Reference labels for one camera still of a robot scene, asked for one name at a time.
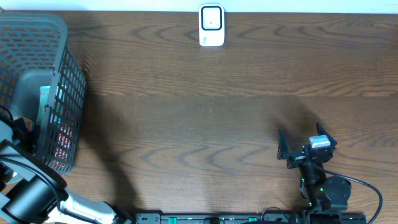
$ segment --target basket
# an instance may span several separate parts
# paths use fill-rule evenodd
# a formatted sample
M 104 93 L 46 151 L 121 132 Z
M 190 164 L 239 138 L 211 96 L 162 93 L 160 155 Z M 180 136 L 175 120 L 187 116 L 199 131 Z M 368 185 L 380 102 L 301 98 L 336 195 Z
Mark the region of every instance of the basket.
M 55 15 L 0 13 L 0 104 L 36 123 L 33 155 L 60 175 L 73 167 L 86 93 L 67 35 Z M 42 86 L 49 86 L 48 100 L 39 110 Z

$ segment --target wooden table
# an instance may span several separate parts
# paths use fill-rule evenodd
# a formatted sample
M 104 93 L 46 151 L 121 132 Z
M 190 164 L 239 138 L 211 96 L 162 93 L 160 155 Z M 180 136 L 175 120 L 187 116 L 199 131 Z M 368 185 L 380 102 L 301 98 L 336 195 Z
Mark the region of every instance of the wooden table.
M 55 12 L 88 79 L 68 186 L 134 212 L 298 210 L 299 170 L 278 161 L 320 121 L 325 168 L 375 185 L 376 223 L 398 219 L 398 16 L 226 13 L 200 47 L 197 13 Z M 349 211 L 377 195 L 353 184 Z

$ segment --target white background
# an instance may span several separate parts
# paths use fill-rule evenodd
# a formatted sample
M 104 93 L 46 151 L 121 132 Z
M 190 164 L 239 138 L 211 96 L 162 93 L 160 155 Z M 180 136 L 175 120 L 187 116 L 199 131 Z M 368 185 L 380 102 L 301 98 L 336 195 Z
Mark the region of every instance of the white background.
M 0 0 L 5 10 L 107 10 L 197 12 L 219 3 L 227 12 L 398 13 L 398 0 Z

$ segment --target white button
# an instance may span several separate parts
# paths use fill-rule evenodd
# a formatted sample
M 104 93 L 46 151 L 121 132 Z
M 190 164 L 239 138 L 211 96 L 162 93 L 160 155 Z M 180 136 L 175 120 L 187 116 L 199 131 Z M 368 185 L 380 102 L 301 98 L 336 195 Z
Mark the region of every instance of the white button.
M 203 29 L 217 30 L 221 28 L 221 9 L 219 7 L 204 7 L 201 16 Z

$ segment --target table surface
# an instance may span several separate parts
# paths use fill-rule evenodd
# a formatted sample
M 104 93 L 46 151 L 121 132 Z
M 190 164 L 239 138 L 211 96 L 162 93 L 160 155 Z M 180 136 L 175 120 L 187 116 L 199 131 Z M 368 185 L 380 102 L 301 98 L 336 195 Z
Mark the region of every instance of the table surface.
M 73 191 L 129 212 L 298 210 L 299 170 L 278 161 L 316 135 L 325 168 L 384 196 L 398 219 L 398 16 L 227 13 L 222 47 L 200 47 L 197 13 L 53 12 L 88 89 Z M 353 184 L 370 219 L 375 192 Z

